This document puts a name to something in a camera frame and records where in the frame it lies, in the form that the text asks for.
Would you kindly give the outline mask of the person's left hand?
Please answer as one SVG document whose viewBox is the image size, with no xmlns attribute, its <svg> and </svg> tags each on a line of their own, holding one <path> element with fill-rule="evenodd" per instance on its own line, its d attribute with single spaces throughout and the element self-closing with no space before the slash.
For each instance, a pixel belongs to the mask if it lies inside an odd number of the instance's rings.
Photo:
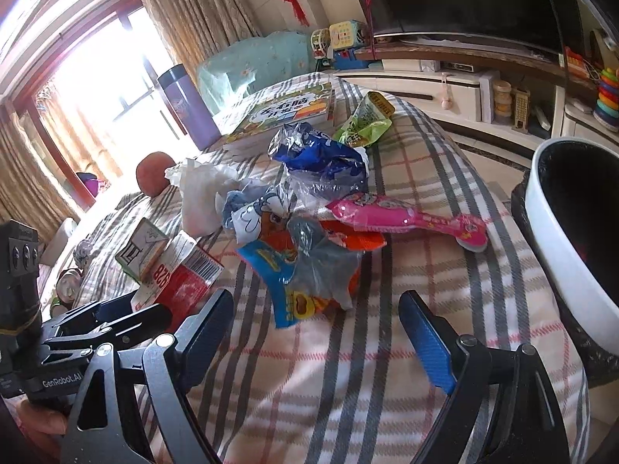
<svg viewBox="0 0 619 464">
<path fill-rule="evenodd" d="M 57 460 L 60 457 L 60 443 L 56 437 L 64 436 L 67 418 L 60 412 L 22 399 L 16 406 L 24 435 L 46 457 Z"/>
</svg>

